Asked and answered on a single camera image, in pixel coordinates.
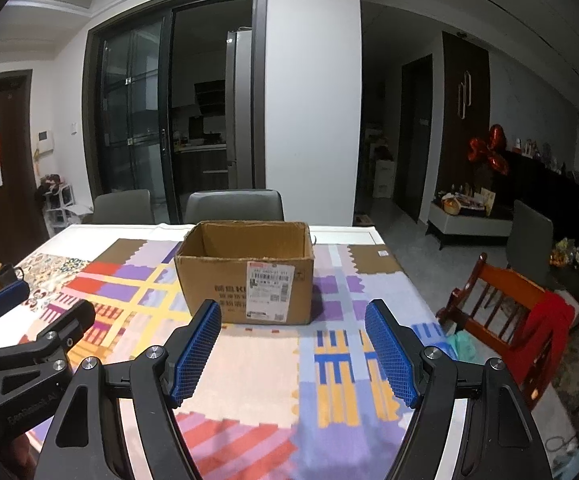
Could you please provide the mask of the left hand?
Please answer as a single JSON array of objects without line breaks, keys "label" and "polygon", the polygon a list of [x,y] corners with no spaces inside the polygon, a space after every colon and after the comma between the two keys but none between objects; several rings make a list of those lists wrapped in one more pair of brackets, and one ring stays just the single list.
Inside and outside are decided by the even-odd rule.
[{"label": "left hand", "polygon": [[0,444],[0,465],[8,479],[32,480],[35,477],[37,459],[27,434]]}]

